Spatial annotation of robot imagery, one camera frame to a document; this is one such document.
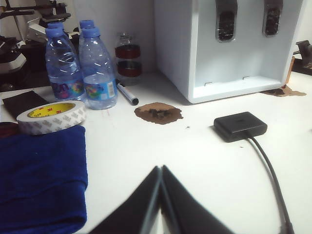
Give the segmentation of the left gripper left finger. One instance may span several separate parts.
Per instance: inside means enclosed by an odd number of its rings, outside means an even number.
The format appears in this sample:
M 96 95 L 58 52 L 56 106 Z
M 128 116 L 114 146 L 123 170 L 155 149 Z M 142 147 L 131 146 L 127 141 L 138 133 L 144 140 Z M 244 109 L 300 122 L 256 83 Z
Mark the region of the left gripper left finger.
M 92 234 L 148 234 L 159 210 L 161 169 L 154 167 L 129 198 L 101 223 Z

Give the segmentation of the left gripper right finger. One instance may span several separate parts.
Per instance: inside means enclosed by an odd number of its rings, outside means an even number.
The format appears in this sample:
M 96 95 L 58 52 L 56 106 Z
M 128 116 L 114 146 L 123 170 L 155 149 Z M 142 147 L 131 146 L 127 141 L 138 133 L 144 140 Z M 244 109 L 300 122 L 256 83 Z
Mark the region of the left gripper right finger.
M 169 234 L 232 234 L 199 204 L 167 166 L 162 167 L 161 213 Z

